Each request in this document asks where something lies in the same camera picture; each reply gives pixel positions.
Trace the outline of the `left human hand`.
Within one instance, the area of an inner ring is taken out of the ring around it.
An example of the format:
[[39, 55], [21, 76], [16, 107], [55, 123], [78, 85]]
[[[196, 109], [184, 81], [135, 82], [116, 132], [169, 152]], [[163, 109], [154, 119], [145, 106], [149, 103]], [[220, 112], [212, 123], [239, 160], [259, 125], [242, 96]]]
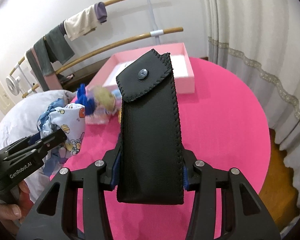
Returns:
[[22, 223], [33, 207], [27, 183], [23, 180], [18, 187], [20, 190], [18, 204], [0, 204], [0, 221], [7, 231], [14, 236], [19, 231], [19, 227], [14, 222], [19, 221]]

